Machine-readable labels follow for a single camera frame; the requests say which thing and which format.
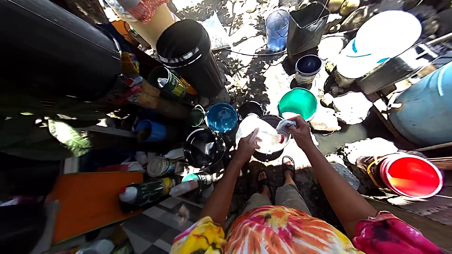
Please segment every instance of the gray pants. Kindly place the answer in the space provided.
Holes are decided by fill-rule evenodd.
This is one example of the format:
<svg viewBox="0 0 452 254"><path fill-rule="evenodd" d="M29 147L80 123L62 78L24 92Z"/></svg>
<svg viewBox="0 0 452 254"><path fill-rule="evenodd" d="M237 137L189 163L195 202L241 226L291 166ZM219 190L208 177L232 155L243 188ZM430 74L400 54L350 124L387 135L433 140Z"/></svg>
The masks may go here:
<svg viewBox="0 0 452 254"><path fill-rule="evenodd" d="M254 193L245 203L243 213L254 208L271 205L272 202L268 197L265 197L260 193ZM300 196L297 187L293 184L286 183L282 187L276 189L275 205L295 208L311 215L311 212L309 212L305 201Z"/></svg>

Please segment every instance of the red bucket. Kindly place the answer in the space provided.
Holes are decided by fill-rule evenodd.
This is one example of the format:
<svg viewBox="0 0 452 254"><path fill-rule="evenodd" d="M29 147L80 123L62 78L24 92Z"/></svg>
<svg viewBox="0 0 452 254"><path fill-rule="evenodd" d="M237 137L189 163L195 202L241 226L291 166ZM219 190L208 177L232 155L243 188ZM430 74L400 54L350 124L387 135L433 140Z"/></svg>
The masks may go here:
<svg viewBox="0 0 452 254"><path fill-rule="evenodd" d="M429 198L443 187L443 176L429 161L414 155L388 155L381 163L380 177L397 194Z"/></svg>

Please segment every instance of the tie-dye shirt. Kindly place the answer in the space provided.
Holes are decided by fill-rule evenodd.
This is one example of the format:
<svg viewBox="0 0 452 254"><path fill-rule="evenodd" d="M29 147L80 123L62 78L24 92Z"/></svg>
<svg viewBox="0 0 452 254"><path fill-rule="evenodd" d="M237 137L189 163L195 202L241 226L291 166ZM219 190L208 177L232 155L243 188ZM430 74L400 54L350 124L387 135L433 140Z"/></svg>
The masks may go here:
<svg viewBox="0 0 452 254"><path fill-rule="evenodd" d="M419 231L388 212L357 225L355 246L372 253L443 253ZM364 252L323 220L282 206L252 209L237 218L225 238L210 217L197 221L178 235L172 254L327 254Z"/></svg>

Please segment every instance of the hand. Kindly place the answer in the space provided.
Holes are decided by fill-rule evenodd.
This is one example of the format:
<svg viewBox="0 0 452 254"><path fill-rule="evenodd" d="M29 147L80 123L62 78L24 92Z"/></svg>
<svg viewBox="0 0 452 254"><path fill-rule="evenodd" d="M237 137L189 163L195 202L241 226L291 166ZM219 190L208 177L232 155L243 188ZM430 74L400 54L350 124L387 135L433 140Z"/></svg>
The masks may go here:
<svg viewBox="0 0 452 254"><path fill-rule="evenodd" d="M239 144L237 145L234 160L244 164L251 159L254 151L260 148L257 144L257 141L260 141L258 137L254 136L253 140L251 140L253 134L254 132L240 139Z"/></svg>
<svg viewBox="0 0 452 254"><path fill-rule="evenodd" d="M304 149L308 148L309 145L314 144L311 137L311 128L300 114L288 118L287 120L295 121L297 123L297 127L295 128L294 126L290 126L289 131L293 135L293 138L295 139L298 147Z"/></svg>

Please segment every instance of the tiled floor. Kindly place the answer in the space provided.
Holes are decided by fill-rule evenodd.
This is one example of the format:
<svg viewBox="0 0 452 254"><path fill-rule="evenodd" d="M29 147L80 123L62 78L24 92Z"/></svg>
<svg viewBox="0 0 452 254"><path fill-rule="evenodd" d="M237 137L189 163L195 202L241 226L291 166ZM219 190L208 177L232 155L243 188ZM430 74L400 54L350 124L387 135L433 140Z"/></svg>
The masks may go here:
<svg viewBox="0 0 452 254"><path fill-rule="evenodd" d="M177 215L182 206L188 209L184 223ZM135 254L165 254L171 250L174 237L196 222L201 209L201 205L169 197L142 214L125 220L121 227L127 233Z"/></svg>

